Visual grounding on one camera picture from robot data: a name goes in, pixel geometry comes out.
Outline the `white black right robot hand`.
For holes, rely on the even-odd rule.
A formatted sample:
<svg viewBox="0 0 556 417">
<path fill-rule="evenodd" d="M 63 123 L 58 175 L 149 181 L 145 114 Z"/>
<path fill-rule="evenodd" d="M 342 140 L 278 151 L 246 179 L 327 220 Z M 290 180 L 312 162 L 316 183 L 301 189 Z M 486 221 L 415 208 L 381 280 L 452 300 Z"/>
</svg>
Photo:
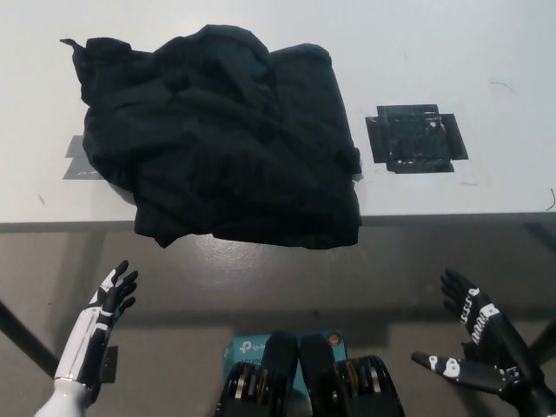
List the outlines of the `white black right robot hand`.
<svg viewBox="0 0 556 417">
<path fill-rule="evenodd" d="M 415 363 L 455 385 L 503 399 L 545 383 L 527 344 L 491 297 L 464 275 L 448 268 L 440 277 L 444 305 L 469 334 L 464 356 L 412 353 Z"/>
</svg>

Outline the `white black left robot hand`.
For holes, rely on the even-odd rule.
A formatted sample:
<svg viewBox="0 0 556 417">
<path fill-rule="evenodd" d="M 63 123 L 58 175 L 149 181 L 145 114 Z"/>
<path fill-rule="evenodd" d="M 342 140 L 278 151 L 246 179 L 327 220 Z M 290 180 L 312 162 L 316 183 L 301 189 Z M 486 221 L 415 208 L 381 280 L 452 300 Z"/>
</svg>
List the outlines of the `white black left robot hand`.
<svg viewBox="0 0 556 417">
<path fill-rule="evenodd" d="M 64 346 L 55 378 L 91 389 L 101 383 L 110 335 L 123 312 L 136 301 L 137 271 L 122 261 L 111 269 L 78 315 Z"/>
</svg>

